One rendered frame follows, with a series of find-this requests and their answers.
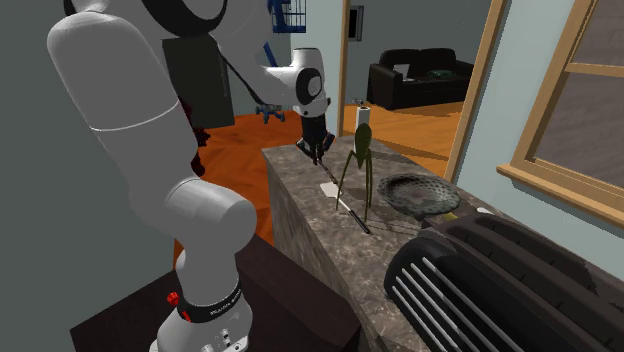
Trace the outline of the green three-legged citrus juicer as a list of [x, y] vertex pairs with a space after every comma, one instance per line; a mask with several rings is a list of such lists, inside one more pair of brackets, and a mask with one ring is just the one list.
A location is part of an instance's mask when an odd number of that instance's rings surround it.
[[338, 193], [336, 199], [336, 205], [339, 205], [341, 201], [341, 191], [344, 183], [344, 178], [348, 170], [349, 164], [352, 159], [357, 162], [357, 167], [361, 169], [365, 168], [365, 210], [364, 219], [366, 222], [368, 218], [368, 210], [372, 206], [372, 187], [373, 187], [373, 171], [372, 171], [372, 152], [370, 145], [372, 142], [372, 129], [367, 123], [360, 124], [355, 132], [354, 136], [354, 149], [351, 150], [347, 156], [343, 171], [338, 183]]

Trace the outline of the white paper towel roll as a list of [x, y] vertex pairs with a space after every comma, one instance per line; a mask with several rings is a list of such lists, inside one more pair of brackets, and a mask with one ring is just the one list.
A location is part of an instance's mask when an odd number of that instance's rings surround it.
[[355, 132], [359, 136], [370, 138], [372, 130], [370, 127], [371, 108], [364, 104], [363, 100], [357, 100]]

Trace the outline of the black and white spatula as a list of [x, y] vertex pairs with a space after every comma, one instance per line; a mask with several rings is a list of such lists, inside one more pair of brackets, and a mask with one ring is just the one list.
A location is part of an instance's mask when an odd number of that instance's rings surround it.
[[334, 198], [355, 220], [355, 222], [360, 226], [362, 231], [366, 234], [370, 233], [370, 229], [367, 225], [360, 219], [360, 217], [340, 198], [341, 191], [338, 188], [338, 181], [333, 176], [331, 171], [323, 164], [321, 160], [317, 161], [317, 164], [320, 165], [323, 170], [326, 172], [328, 177], [330, 178], [330, 182], [320, 184], [321, 190], [328, 198]]

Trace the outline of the black sofa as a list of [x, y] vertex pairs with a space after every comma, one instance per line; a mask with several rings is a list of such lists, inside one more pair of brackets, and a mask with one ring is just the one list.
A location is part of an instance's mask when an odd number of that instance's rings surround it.
[[474, 65], [450, 48], [390, 49], [369, 67], [369, 103], [386, 110], [461, 102]]

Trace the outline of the blue wheeled rack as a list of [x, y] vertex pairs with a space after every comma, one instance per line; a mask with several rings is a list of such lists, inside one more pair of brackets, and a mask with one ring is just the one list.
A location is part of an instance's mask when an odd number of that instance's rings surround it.
[[[306, 32], [306, 0], [267, 0], [267, 10], [272, 17], [272, 29], [277, 34]], [[281, 122], [285, 114], [281, 105], [259, 105], [255, 113], [262, 115], [267, 124], [271, 116]]]

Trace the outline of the grey mesh colander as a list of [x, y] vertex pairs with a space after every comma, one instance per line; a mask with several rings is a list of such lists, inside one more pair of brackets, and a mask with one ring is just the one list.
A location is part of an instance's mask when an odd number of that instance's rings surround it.
[[377, 192], [393, 209], [416, 219], [452, 212], [461, 203], [454, 188], [424, 174], [385, 177], [379, 181]]

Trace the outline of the dark robot stand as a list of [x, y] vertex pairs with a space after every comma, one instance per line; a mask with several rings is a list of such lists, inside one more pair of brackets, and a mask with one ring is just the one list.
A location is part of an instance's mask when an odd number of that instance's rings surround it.
[[[339, 294], [258, 236], [236, 254], [253, 311], [246, 352], [357, 352], [361, 323]], [[70, 329], [75, 352], [148, 352], [173, 311], [175, 272]]]

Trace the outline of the wooden framed window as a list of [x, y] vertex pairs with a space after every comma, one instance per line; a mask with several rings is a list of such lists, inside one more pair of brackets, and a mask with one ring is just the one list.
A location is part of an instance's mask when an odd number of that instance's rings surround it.
[[496, 170], [514, 181], [624, 228], [624, 188], [535, 156], [570, 74], [624, 78], [624, 66], [574, 60], [601, 1], [574, 1], [513, 157]]

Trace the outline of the black toaster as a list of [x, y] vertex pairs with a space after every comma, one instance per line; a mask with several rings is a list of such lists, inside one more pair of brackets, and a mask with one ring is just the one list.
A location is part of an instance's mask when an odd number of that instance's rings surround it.
[[420, 231], [384, 290], [431, 352], [624, 352], [624, 282], [495, 215]]

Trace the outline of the wooden door frame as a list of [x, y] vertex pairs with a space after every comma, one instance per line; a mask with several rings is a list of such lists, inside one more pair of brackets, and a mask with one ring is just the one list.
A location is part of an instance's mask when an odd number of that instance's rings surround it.
[[[336, 103], [338, 107], [336, 126], [337, 134], [339, 136], [344, 135], [343, 126], [348, 64], [347, 35], [350, 17], [349, 11], [351, 7], [350, 1], [351, 0], [342, 0], [342, 38], [339, 67], [340, 79], [338, 88], [339, 101]], [[464, 100], [458, 127], [450, 151], [449, 161], [447, 163], [444, 174], [444, 179], [454, 184], [457, 183], [456, 177], [459, 173], [461, 162], [463, 161], [463, 151], [464, 148], [467, 146], [467, 140], [471, 135], [469, 127], [473, 122], [473, 118], [475, 116], [474, 109], [477, 105], [478, 96], [483, 85], [484, 77], [488, 73], [487, 66], [490, 61], [494, 43], [496, 41], [497, 35], [499, 34], [501, 21], [507, 2], [508, 0], [491, 0], [491, 4], [489, 6], [483, 34], [476, 55], [473, 74], [468, 86], [467, 95]]]

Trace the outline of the grey wall picture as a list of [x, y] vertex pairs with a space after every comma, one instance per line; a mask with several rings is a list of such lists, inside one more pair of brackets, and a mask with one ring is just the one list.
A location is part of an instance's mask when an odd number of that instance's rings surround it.
[[363, 32], [364, 7], [352, 5], [349, 9], [347, 38], [349, 41], [361, 41]]

